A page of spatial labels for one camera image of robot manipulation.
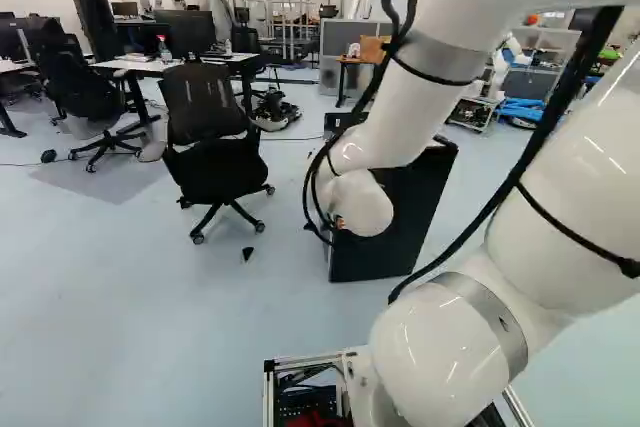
desk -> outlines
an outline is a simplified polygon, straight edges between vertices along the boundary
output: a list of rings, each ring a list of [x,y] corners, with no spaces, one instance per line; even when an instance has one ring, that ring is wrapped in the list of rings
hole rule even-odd
[[[344,102],[344,73],[347,70],[347,65],[358,64],[358,65],[377,65],[373,62],[368,62],[362,59],[352,59],[349,57],[339,57],[336,59],[336,62],[340,62],[340,83],[338,84],[338,100],[336,101],[336,108],[342,107],[342,103]]]
[[[223,58],[210,58],[203,57],[203,62],[223,63],[229,67],[230,73],[239,73],[242,80],[242,93],[243,93],[243,105],[247,114],[251,113],[251,64],[252,61],[258,57],[258,54],[233,54],[233,57],[229,59]],[[174,60],[168,64],[163,63],[160,60],[153,60],[151,62],[132,62],[128,60],[109,60],[107,62],[100,62],[93,64],[92,67],[98,70],[128,70],[128,74],[125,77],[129,83],[131,94],[133,95],[133,101],[138,110],[140,116],[140,122],[129,125],[124,129],[118,131],[118,133],[127,133],[140,128],[141,126],[148,125],[156,120],[160,119],[160,115],[149,116],[147,107],[144,103],[144,97],[140,90],[137,77],[145,78],[151,77],[155,79],[161,79],[164,75],[164,71],[181,65],[182,61]]]
[[[35,68],[35,64],[32,64],[30,62],[26,62],[24,64],[15,64],[10,60],[0,60],[0,77]],[[9,137],[17,138],[22,138],[27,135],[25,132],[16,129],[15,125],[13,125],[11,117],[9,117],[7,110],[2,104],[2,100],[0,100],[0,122],[2,122],[2,127],[0,127],[0,135],[8,135]]]

black office chair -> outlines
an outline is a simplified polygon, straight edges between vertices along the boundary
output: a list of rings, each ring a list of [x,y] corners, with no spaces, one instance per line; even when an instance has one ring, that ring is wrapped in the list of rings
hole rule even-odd
[[[118,82],[126,72],[116,72],[112,80],[103,77],[87,64],[82,51],[69,39],[67,34],[38,39],[32,44],[32,57],[47,81],[48,95],[63,117],[68,114],[73,118],[70,120],[82,124],[89,137],[102,133],[99,140],[69,152],[69,159],[76,160],[78,153],[97,149],[85,168],[87,172],[94,173],[95,163],[108,150],[120,147],[139,155],[141,148],[125,141],[143,138],[146,133],[112,135],[108,131],[127,111],[122,93],[112,83]]]
[[[194,244],[204,242],[202,229],[223,205],[231,206],[253,225],[256,233],[265,224],[252,217],[236,199],[275,187],[266,184],[268,169],[258,153],[259,138],[221,137],[249,131],[249,122],[238,107],[225,65],[187,63],[168,69],[159,82],[169,111],[167,147],[162,156],[173,180],[180,186],[180,207],[210,205],[204,218],[190,232]],[[177,151],[174,146],[191,147]]]
[[[268,68],[273,69],[278,90],[280,90],[280,79],[278,78],[278,66],[282,59],[265,52],[260,45],[258,31],[245,25],[233,25],[231,27],[231,48],[234,52],[243,54],[258,54],[259,58],[252,64],[256,66],[254,77],[263,73]]]

black pedestal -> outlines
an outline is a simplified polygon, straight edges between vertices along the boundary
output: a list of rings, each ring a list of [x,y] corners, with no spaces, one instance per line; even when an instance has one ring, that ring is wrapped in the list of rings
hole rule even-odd
[[[335,234],[334,247],[327,249],[331,282],[412,272],[458,154],[456,144],[440,136],[435,140],[438,146],[428,147],[406,167],[372,171],[393,203],[393,221],[375,237],[359,237],[346,230]]]

gray partition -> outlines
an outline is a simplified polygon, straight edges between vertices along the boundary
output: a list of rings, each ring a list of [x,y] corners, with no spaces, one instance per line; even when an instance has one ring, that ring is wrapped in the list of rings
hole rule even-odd
[[[338,57],[347,52],[349,44],[360,42],[361,35],[388,35],[391,24],[373,20],[352,19],[322,19],[320,30],[320,83],[319,91],[322,95],[337,95],[340,80],[340,64]],[[361,71],[370,76],[372,66],[350,65],[345,77],[345,94],[357,97],[362,93],[358,87]]]

chair backrest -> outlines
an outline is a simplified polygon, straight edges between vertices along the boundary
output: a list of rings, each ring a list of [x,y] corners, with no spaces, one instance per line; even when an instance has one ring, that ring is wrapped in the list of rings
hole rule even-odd
[[[231,28],[231,48],[243,54],[261,54],[258,31],[244,25],[234,25]]]
[[[31,55],[68,114],[101,121],[124,112],[117,89],[87,64],[75,35],[43,35],[31,43]]]
[[[194,62],[172,67],[164,72],[159,85],[169,111],[172,144],[237,135],[248,128],[226,65]]]

